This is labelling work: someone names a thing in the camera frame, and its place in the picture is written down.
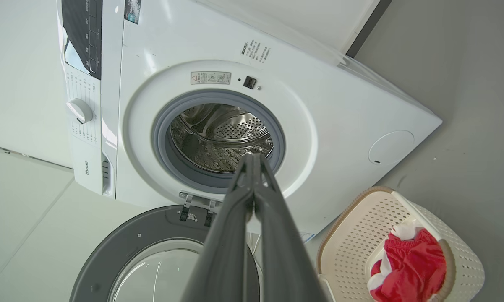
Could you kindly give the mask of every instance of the white plastic basket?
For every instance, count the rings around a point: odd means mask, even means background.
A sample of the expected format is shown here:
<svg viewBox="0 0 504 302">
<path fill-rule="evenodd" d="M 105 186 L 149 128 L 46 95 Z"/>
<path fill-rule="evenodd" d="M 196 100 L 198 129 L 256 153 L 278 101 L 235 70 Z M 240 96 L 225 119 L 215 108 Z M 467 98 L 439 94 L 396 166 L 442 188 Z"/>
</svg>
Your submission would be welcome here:
<svg viewBox="0 0 504 302">
<path fill-rule="evenodd" d="M 371 267 L 384 250 L 392 226 L 418 220 L 440 243 L 446 277 L 437 301 L 469 301 L 481 289 L 485 273 L 472 249 L 442 220 L 388 187 L 372 187 L 345 210 L 317 255 L 319 278 L 334 302 L 373 301 L 367 290 Z"/>
</svg>

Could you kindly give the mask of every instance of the white cloth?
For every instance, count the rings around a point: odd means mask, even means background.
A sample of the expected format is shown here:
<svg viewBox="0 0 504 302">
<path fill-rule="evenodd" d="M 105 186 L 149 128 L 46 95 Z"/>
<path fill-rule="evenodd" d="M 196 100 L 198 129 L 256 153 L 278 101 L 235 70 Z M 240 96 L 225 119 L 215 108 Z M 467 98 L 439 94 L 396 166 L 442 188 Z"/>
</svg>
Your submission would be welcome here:
<svg viewBox="0 0 504 302">
<path fill-rule="evenodd" d="M 418 220 L 414 220 L 394 226 L 392 228 L 392 234 L 401 240 L 410 240 L 414 239 L 418 232 L 423 228 L 423 225 L 421 225 Z"/>
<path fill-rule="evenodd" d="M 388 256 L 384 250 L 382 253 L 382 261 L 381 261 L 381 272 L 372 275 L 369 281 L 367 281 L 367 290 L 372 291 L 377 287 L 381 286 L 384 283 L 384 279 L 386 276 L 392 272 L 392 266 L 390 265 L 390 260 L 388 260 Z"/>
</svg>

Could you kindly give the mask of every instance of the robotic arm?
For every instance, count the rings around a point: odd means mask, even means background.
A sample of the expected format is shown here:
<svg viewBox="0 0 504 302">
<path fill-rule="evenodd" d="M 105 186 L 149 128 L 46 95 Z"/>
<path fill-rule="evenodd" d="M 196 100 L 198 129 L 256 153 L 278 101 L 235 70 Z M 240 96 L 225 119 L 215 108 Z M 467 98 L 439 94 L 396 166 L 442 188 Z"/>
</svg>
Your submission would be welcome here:
<svg viewBox="0 0 504 302">
<path fill-rule="evenodd" d="M 260 154 L 240 161 L 181 302 L 247 302 L 245 232 L 253 213 L 263 233 L 265 302 L 326 302 L 274 174 Z"/>
</svg>

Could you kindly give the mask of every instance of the laundry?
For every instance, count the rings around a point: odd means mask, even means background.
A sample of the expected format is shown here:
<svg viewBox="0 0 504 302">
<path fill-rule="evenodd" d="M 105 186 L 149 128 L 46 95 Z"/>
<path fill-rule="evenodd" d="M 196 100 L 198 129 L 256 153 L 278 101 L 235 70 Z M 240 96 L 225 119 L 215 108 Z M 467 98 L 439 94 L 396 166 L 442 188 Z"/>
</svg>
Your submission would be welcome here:
<svg viewBox="0 0 504 302">
<path fill-rule="evenodd" d="M 438 241 L 413 222 L 394 226 L 384 242 L 382 260 L 371 268 L 367 287 L 379 302 L 425 302 L 440 290 L 445 274 L 446 261 Z"/>
</svg>

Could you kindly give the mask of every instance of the white wall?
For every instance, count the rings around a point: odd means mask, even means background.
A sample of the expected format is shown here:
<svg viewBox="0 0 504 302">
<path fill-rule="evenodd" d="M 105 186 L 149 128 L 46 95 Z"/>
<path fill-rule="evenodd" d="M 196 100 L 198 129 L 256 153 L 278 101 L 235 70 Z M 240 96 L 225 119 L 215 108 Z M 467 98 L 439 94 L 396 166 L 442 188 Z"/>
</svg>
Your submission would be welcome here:
<svg viewBox="0 0 504 302">
<path fill-rule="evenodd" d="M 55 0 L 0 1 L 0 146 L 71 167 Z"/>
</svg>

